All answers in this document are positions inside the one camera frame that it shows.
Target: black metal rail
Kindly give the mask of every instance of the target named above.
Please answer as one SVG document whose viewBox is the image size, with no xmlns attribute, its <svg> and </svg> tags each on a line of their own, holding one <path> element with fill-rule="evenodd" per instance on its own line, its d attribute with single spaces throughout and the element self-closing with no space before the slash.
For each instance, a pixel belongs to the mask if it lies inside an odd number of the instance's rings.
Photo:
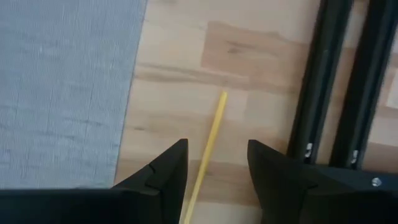
<svg viewBox="0 0 398 224">
<path fill-rule="evenodd" d="M 322 0 L 287 155 L 315 163 L 353 0 Z"/>
<path fill-rule="evenodd" d="M 371 0 L 330 166 L 360 169 L 398 21 L 397 0 Z"/>
</svg>

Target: black plastic part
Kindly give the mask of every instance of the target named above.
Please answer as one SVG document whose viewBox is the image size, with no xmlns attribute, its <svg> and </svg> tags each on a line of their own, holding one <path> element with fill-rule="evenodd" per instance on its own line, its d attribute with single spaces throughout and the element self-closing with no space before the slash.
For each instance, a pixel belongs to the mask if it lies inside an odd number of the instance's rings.
<svg viewBox="0 0 398 224">
<path fill-rule="evenodd" d="M 353 0 L 321 0 L 287 154 L 315 163 Z"/>
<path fill-rule="evenodd" d="M 255 140 L 248 162 L 262 224 L 398 223 L 396 175 L 302 164 Z"/>
<path fill-rule="evenodd" d="M 370 1 L 333 146 L 331 166 L 361 168 L 397 21 L 398 1 Z"/>
<path fill-rule="evenodd" d="M 180 220 L 188 169 L 181 139 L 111 189 L 0 190 L 0 223 L 148 223 Z"/>
</svg>

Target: gray carpet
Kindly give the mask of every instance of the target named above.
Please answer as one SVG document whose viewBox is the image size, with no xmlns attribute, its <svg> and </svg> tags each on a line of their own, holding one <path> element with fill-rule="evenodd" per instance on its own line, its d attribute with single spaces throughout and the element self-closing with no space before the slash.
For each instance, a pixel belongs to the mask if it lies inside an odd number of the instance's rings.
<svg viewBox="0 0 398 224">
<path fill-rule="evenodd" d="M 113 184 L 145 7 L 0 1 L 0 188 Z"/>
</svg>

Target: yellow stick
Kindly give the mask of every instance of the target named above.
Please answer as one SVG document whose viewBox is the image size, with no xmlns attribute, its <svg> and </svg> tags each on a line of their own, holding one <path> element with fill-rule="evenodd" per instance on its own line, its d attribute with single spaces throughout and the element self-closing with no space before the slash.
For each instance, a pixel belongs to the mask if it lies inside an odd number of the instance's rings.
<svg viewBox="0 0 398 224">
<path fill-rule="evenodd" d="M 207 140 L 205 153 L 203 154 L 203 157 L 201 160 L 198 178 L 197 178 L 197 181 L 195 182 L 195 186 L 193 187 L 192 197 L 188 204 L 188 210 L 187 210 L 187 214 L 185 215 L 184 224 L 190 223 L 192 213 L 193 213 L 193 208 L 195 206 L 195 202 L 197 201 L 200 186 L 201 186 L 201 183 L 203 182 L 203 178 L 204 178 L 205 172 L 207 170 L 207 165 L 209 164 L 211 153 L 213 152 L 213 147 L 214 147 L 214 143 L 216 141 L 218 130 L 220 128 L 221 119 L 223 118 L 223 113 L 224 113 L 224 109 L 225 109 L 227 96 L 228 96 L 228 94 L 225 91 L 223 91 L 220 96 L 220 101 L 218 102 L 218 107 L 216 110 L 216 115 L 214 117 L 213 125 L 211 127 L 211 131 L 209 134 L 209 139 Z"/>
</svg>

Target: wooden floor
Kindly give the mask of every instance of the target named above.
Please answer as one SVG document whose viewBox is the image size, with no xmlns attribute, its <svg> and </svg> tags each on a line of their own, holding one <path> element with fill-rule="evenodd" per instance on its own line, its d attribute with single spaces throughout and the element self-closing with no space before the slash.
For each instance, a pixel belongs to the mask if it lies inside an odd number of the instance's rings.
<svg viewBox="0 0 398 224">
<path fill-rule="evenodd" d="M 257 139 L 286 151 L 318 5 L 319 0 L 149 0 L 116 182 L 188 138 L 190 198 L 218 97 L 226 90 L 226 113 L 192 223 L 260 223 L 247 142 Z M 322 164 L 329 160 L 366 6 L 356 1 L 352 10 L 318 154 Z M 398 171 L 397 69 L 394 54 L 366 169 Z"/>
</svg>

